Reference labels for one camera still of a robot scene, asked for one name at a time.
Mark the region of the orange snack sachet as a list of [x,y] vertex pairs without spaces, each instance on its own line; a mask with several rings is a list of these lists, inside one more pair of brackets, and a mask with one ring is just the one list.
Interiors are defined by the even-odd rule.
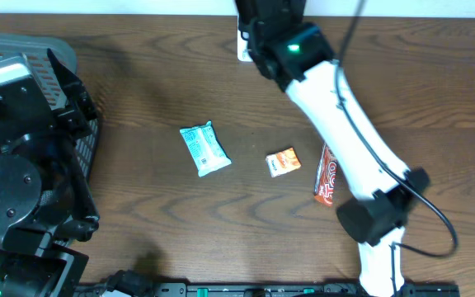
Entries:
[[267,155],[266,163],[271,177],[278,177],[301,168],[293,148]]

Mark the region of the white teal snack packet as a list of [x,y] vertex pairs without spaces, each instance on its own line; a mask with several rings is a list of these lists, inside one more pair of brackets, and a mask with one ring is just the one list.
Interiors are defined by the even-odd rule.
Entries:
[[182,128],[180,134],[193,158],[199,177],[232,163],[216,137],[211,120],[204,125]]

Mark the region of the red Top chocolate bar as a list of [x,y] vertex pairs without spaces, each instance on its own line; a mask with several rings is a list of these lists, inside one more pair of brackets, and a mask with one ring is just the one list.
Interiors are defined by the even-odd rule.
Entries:
[[338,168],[336,157],[330,148],[324,144],[322,155],[317,166],[317,174],[314,186],[314,199],[328,207],[333,205],[335,190],[336,171]]

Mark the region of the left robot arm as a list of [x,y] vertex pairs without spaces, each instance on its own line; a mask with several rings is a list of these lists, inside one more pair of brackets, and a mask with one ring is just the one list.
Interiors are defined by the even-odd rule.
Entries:
[[0,59],[0,296],[71,296],[87,265],[68,248],[97,230],[99,214],[76,144],[96,108],[52,51],[66,103],[53,108],[22,54]]

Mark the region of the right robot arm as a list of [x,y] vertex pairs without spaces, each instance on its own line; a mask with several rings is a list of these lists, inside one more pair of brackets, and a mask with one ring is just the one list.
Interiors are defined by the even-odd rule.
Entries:
[[236,0],[238,29],[262,76],[311,120],[344,172],[352,198],[336,209],[358,243],[360,285],[393,296],[404,285],[397,248],[415,196],[403,185],[428,185],[383,142],[355,99],[321,29],[303,20],[303,1]]

